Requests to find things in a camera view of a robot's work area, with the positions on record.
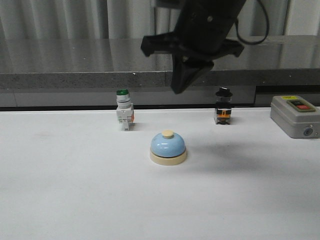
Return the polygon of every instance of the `table surface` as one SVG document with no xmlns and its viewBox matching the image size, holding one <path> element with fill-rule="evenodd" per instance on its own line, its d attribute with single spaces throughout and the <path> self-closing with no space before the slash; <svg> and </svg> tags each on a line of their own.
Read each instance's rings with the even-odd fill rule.
<svg viewBox="0 0 320 240">
<path fill-rule="evenodd" d="M 320 238 L 320 139 L 292 139 L 270 108 L 0 112 L 1 240 Z M 152 138 L 180 134 L 161 166 Z"/>
</svg>

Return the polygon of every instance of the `green button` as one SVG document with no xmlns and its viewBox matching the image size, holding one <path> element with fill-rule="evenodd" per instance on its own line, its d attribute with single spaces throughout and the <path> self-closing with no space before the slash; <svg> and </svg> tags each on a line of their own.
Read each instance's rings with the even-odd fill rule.
<svg viewBox="0 0 320 240">
<path fill-rule="evenodd" d="M 116 94 L 118 96 L 128 95 L 129 91 L 128 91 L 128 89 L 120 89 L 120 90 L 116 91 Z"/>
</svg>

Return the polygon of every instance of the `gray countertop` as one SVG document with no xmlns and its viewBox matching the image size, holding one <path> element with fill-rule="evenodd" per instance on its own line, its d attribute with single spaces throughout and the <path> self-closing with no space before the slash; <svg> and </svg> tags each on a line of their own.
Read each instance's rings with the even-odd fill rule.
<svg viewBox="0 0 320 240">
<path fill-rule="evenodd" d="M 274 36 L 215 61 L 193 86 L 319 85 L 320 38 Z M 1 40 L 0 89 L 166 87 L 171 56 L 145 57 L 141 39 Z"/>
</svg>

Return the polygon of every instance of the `switch box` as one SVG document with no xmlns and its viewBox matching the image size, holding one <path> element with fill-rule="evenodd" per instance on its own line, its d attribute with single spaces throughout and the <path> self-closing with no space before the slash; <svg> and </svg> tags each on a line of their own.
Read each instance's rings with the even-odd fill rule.
<svg viewBox="0 0 320 240">
<path fill-rule="evenodd" d="M 320 135 L 320 110 L 300 96 L 274 96 L 270 117 L 291 138 L 309 139 Z"/>
</svg>

